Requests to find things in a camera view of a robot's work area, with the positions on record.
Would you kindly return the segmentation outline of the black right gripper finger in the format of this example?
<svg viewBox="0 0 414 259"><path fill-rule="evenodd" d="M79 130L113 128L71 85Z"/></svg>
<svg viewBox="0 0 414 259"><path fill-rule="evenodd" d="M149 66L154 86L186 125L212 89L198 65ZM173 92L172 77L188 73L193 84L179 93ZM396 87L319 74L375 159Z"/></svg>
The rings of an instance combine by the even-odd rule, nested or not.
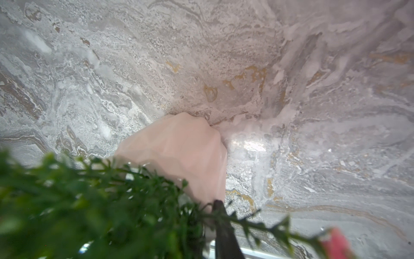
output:
<svg viewBox="0 0 414 259"><path fill-rule="evenodd" d="M213 202L212 212L215 216L213 222L216 231L215 258L245 259L236 239L234 228L232 227L230 220L225 218L227 212L221 200L215 200Z"/></svg>

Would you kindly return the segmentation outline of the red flower front pot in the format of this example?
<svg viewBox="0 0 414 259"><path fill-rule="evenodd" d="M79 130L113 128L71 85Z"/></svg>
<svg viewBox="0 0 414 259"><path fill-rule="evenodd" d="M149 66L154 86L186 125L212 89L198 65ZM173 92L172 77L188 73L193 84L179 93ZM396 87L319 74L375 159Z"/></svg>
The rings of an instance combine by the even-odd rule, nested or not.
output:
<svg viewBox="0 0 414 259"><path fill-rule="evenodd" d="M226 168L220 133L187 113L157 120L107 159L49 154L28 167L1 151L1 258L203 259L216 239L213 202L225 206ZM290 218L272 227L225 218L257 245L260 231L289 253L299 241L322 259L354 258L336 228L306 237Z"/></svg>

